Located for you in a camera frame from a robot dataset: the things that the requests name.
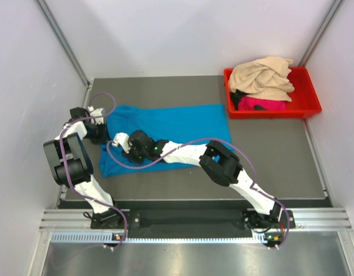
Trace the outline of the blue t-shirt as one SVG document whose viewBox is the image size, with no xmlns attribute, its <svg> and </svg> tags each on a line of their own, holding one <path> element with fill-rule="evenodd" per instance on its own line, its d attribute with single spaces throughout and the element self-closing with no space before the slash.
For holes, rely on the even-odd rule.
<svg viewBox="0 0 354 276">
<path fill-rule="evenodd" d="M 171 140 L 181 144 L 207 137 L 232 143 L 225 108 L 222 104 L 160 109 L 142 109 L 120 105 L 108 116 L 107 127 L 111 138 L 114 138 L 119 132 L 131 135 L 134 131 L 141 130 L 154 140 Z M 121 147 L 111 146 L 110 150 L 121 163 L 128 166 L 137 166 L 122 156 Z M 106 146 L 101 145 L 99 169 L 104 178 L 189 167 L 192 167 L 192 165 L 161 162 L 143 170 L 131 170 L 117 164 L 109 156 Z"/>
</svg>

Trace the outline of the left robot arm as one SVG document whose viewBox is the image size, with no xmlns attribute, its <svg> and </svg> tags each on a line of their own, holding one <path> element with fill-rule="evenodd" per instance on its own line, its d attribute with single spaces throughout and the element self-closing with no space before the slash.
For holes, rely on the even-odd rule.
<svg viewBox="0 0 354 276">
<path fill-rule="evenodd" d="M 83 144 L 88 139 L 94 145 L 110 140 L 104 108 L 73 108 L 71 118 L 60 134 L 43 144 L 50 171 L 58 185 L 64 185 L 82 196 L 93 212 L 83 212 L 92 229 L 117 229 L 125 226 L 122 212 L 113 197 L 105 192 L 94 177 L 91 159 Z"/>
</svg>

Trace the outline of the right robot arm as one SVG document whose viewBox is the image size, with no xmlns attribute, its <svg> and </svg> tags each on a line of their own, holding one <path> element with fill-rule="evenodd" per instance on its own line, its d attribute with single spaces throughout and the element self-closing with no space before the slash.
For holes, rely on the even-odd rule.
<svg viewBox="0 0 354 276">
<path fill-rule="evenodd" d="M 282 218 L 290 219 L 278 199 L 266 193 L 248 175 L 239 157 L 217 139 L 184 145 L 154 140 L 143 131 L 135 131 L 131 135 L 116 134 L 113 145 L 121 147 L 122 155 L 138 165 L 150 160 L 200 167 L 214 183 L 233 189 L 251 204 L 253 210 L 244 211 L 243 218 L 246 226 L 256 232 L 264 233 L 280 224 Z"/>
</svg>

